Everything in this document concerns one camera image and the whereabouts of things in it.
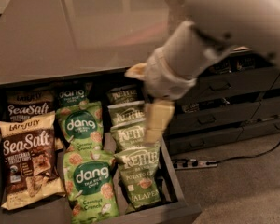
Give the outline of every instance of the gray floor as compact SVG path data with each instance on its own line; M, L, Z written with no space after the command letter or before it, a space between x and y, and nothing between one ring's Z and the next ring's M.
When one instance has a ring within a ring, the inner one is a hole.
M220 160L263 152L280 139L280 133L213 147L173 158ZM188 203L199 203L202 214L195 224L280 224L280 147L252 160L221 163L218 168L176 171Z

